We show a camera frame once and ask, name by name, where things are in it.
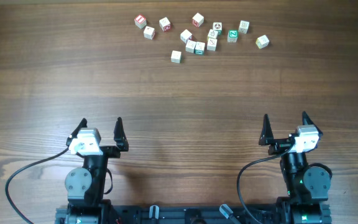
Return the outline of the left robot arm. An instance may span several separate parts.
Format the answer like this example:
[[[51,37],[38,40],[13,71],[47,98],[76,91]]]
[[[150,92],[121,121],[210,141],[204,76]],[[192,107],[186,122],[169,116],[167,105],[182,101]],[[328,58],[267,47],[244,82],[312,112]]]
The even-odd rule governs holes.
[[[121,152],[129,150],[122,118],[118,118],[114,127],[113,146],[101,146],[101,136],[96,128],[87,127],[87,120],[82,119],[77,128],[69,135],[67,146],[71,154],[83,158],[83,166],[71,170],[65,178],[68,193],[68,206],[57,212],[55,223],[121,223],[121,217],[113,208],[111,201],[103,199],[112,187],[105,190],[107,176],[112,176],[108,169],[108,159],[120,158]]]

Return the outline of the plain wooden base block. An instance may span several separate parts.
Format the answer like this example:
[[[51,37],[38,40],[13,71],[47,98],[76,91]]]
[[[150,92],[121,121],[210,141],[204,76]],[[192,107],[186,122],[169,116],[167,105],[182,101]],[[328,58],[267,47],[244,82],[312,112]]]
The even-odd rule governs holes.
[[[171,61],[173,63],[180,63],[181,62],[181,52],[173,50],[171,54]]]

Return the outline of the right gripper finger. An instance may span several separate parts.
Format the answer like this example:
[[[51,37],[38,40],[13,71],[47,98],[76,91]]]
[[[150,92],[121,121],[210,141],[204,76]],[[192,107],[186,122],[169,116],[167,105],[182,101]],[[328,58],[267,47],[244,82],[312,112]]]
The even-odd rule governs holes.
[[[320,130],[318,128],[318,126],[316,124],[314,124],[314,122],[310,119],[310,117],[308,116],[306,111],[302,112],[302,123],[303,123],[303,125],[313,125],[317,129],[318,136],[323,137],[322,130]]]
[[[259,138],[260,146],[267,146],[274,144],[274,136],[270,125],[268,114],[264,114],[262,131]]]

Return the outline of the wooden block teal side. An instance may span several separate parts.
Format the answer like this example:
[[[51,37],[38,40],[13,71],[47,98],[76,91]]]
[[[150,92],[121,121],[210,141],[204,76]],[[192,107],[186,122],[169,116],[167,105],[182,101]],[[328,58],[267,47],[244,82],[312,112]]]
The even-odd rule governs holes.
[[[196,42],[195,44],[195,54],[204,55],[206,44],[204,42]]]

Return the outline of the wooden block with drawing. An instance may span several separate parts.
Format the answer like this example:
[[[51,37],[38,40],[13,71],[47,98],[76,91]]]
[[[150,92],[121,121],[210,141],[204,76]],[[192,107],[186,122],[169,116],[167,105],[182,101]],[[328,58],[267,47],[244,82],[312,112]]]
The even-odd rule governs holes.
[[[207,50],[216,51],[217,43],[217,39],[209,38],[207,41]]]

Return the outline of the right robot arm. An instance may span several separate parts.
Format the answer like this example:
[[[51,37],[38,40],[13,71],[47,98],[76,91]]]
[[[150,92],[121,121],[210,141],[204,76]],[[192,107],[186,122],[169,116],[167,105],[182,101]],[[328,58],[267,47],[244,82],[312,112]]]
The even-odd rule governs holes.
[[[302,112],[302,125],[287,138],[273,136],[269,116],[264,115],[259,145],[268,146],[270,156],[279,156],[280,169],[288,197],[276,201],[279,223],[328,224],[331,211],[325,201],[333,177],[332,170],[321,163],[309,164],[306,154],[318,147],[323,132]]]

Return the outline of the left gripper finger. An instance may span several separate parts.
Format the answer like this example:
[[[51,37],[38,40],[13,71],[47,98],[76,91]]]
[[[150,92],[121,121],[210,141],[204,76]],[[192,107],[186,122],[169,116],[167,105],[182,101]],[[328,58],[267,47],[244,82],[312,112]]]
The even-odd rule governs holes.
[[[66,146],[69,146],[72,142],[72,140],[74,140],[75,138],[77,138],[77,135],[79,133],[79,131],[81,130],[81,128],[86,128],[87,127],[87,120],[86,118],[83,118],[79,125],[75,128],[75,130],[67,137],[67,141],[66,141]]]
[[[116,146],[120,151],[129,150],[129,143],[124,132],[124,126],[121,117],[118,117],[114,127],[114,141],[116,142]]]

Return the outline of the wooden block red U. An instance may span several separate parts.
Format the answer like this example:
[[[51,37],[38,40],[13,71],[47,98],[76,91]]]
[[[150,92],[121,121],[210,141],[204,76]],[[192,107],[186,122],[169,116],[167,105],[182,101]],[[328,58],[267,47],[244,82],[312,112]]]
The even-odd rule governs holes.
[[[189,39],[187,40],[185,51],[193,54],[195,52],[195,47],[196,42]]]

